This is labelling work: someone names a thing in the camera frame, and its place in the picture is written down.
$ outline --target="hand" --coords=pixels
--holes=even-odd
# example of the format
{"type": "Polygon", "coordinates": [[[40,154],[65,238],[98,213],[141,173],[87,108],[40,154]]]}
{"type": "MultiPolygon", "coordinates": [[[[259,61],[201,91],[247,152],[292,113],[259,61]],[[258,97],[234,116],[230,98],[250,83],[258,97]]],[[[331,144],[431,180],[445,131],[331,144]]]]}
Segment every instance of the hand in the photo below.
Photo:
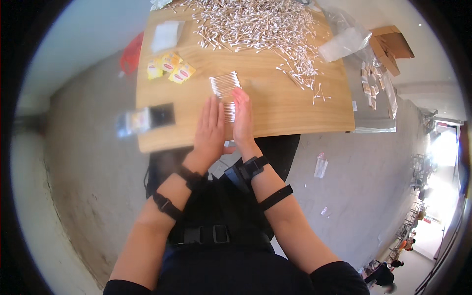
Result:
{"type": "Polygon", "coordinates": [[[225,147],[225,114],[223,104],[216,95],[208,98],[198,120],[194,150],[184,165],[204,174],[222,154],[231,154],[235,147],[225,147]]]}
{"type": "Polygon", "coordinates": [[[253,106],[251,99],[241,88],[235,88],[234,97],[236,115],[233,126],[233,138],[236,146],[246,161],[253,156],[262,156],[253,135],[253,106]]]}

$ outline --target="wrist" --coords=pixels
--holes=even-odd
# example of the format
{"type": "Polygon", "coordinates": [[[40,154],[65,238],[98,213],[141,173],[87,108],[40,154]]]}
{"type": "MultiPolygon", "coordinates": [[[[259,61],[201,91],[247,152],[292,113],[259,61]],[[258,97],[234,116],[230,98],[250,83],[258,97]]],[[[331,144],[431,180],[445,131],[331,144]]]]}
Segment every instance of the wrist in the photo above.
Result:
{"type": "Polygon", "coordinates": [[[210,166],[202,160],[201,157],[195,152],[195,150],[191,151],[186,157],[184,162],[182,163],[183,166],[187,167],[192,172],[197,172],[200,175],[204,175],[210,166]]]}
{"type": "Polygon", "coordinates": [[[253,157],[258,158],[262,156],[262,152],[254,140],[247,142],[245,144],[239,145],[238,149],[241,153],[241,157],[243,158],[243,162],[246,162],[250,158],[253,158],[253,157]]]}

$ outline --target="black sleeve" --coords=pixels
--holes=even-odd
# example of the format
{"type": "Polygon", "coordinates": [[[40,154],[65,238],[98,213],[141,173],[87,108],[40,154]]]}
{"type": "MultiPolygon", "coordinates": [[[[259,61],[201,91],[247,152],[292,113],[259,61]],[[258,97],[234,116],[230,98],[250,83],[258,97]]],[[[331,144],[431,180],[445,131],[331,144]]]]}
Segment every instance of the black sleeve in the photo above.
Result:
{"type": "Polygon", "coordinates": [[[151,291],[137,283],[113,279],[107,282],[103,295],[150,295],[151,291]]]}
{"type": "Polygon", "coordinates": [[[310,274],[315,290],[320,294],[369,295],[362,277],[345,261],[323,265],[310,274]]]}

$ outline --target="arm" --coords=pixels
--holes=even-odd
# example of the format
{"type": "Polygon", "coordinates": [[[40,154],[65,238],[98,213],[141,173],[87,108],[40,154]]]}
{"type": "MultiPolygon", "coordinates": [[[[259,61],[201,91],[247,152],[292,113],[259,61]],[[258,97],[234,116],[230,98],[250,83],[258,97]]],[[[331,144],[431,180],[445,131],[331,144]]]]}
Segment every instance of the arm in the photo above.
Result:
{"type": "MultiPolygon", "coordinates": [[[[205,102],[197,125],[194,150],[182,165],[203,175],[223,153],[232,153],[234,148],[224,147],[224,125],[223,104],[213,96],[205,102]]],[[[175,173],[162,183],[157,192],[169,198],[180,210],[184,209],[191,193],[185,180],[175,173]]],[[[149,198],[131,229],[110,280],[126,280],[153,290],[167,236],[174,224],[175,220],[160,212],[154,200],[149,198]]]]}
{"type": "MultiPolygon", "coordinates": [[[[252,157],[262,156],[262,152],[253,137],[249,96],[239,88],[233,91],[233,96],[236,107],[233,137],[246,162],[252,157]]],[[[264,166],[264,171],[251,183],[259,203],[285,187],[285,182],[270,165],[264,166]]],[[[265,215],[287,258],[301,270],[312,273],[325,264],[340,260],[313,232],[292,194],[267,209],[265,215]]]]}

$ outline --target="person's left hand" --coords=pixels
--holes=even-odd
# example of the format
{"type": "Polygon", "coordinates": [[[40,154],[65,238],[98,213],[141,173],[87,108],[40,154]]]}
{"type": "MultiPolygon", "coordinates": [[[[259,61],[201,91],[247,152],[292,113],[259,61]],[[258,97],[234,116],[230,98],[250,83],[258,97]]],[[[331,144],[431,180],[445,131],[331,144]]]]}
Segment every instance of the person's left hand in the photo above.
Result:
{"type": "Polygon", "coordinates": [[[225,114],[223,103],[216,95],[208,98],[198,120],[194,151],[198,161],[206,168],[218,161],[222,154],[231,154],[236,147],[225,147],[225,114]]]}

